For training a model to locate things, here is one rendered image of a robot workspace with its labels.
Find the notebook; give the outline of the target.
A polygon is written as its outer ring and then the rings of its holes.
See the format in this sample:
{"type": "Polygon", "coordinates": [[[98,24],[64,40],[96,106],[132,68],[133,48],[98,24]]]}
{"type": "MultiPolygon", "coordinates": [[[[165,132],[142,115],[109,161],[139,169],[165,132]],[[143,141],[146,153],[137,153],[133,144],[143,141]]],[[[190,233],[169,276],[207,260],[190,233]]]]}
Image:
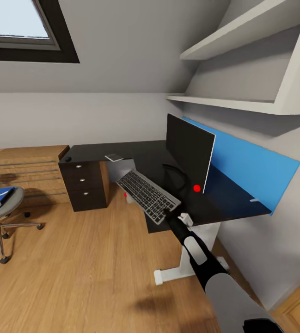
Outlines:
{"type": "Polygon", "coordinates": [[[105,157],[107,157],[108,159],[110,159],[111,161],[118,161],[118,160],[122,160],[122,157],[113,153],[113,154],[109,154],[109,155],[106,155],[105,157]]]}

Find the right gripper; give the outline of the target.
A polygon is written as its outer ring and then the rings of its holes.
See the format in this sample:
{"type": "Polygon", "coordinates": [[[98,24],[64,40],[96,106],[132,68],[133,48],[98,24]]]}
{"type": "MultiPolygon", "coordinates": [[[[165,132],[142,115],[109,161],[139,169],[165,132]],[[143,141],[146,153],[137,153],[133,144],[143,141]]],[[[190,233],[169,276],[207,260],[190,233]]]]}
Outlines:
{"type": "Polygon", "coordinates": [[[165,212],[165,220],[168,222],[170,229],[176,235],[178,229],[185,227],[186,225],[176,216],[174,211],[169,212],[167,209],[164,209],[165,212]]]}

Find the swivel chair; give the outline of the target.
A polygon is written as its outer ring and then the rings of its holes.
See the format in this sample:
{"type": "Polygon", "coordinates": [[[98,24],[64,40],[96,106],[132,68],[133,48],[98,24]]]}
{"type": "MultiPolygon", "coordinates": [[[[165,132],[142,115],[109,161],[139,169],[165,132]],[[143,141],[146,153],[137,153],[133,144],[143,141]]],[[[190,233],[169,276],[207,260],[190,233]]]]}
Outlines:
{"type": "MultiPolygon", "coordinates": [[[[0,207],[0,221],[9,217],[10,214],[21,204],[24,199],[24,189],[19,186],[15,186],[15,190],[13,193],[6,199],[6,201],[0,207]]],[[[32,226],[37,225],[37,229],[41,230],[43,225],[40,223],[20,223],[20,224],[8,224],[9,222],[13,221],[20,215],[24,213],[25,217],[30,216],[30,212],[22,211],[21,213],[14,215],[13,217],[0,222],[0,253],[1,253],[1,264],[5,264],[9,257],[6,257],[4,254],[3,242],[2,238],[7,239],[9,235],[7,234],[5,228],[13,228],[13,227],[20,227],[20,226],[32,226]]]]}

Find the keyboard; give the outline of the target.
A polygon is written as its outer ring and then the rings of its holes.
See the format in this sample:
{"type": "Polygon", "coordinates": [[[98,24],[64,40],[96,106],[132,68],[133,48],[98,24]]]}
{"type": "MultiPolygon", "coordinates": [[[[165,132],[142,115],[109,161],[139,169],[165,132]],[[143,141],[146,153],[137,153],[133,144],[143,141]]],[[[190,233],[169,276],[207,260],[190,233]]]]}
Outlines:
{"type": "Polygon", "coordinates": [[[181,204],[181,201],[143,176],[136,171],[136,169],[132,169],[115,183],[123,189],[157,225],[160,225],[165,220],[166,215],[164,209],[172,212],[181,204]]]}

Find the monitor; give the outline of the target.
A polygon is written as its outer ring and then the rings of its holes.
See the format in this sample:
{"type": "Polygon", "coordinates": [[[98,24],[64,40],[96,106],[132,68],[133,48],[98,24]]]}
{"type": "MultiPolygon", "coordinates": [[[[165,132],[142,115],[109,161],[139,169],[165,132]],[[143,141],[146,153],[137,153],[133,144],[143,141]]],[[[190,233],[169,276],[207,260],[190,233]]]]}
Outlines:
{"type": "Polygon", "coordinates": [[[177,192],[185,187],[188,177],[194,191],[204,193],[215,138],[215,134],[167,114],[166,149],[183,171],[175,166],[163,166],[174,168],[185,177],[185,184],[177,192]]]}

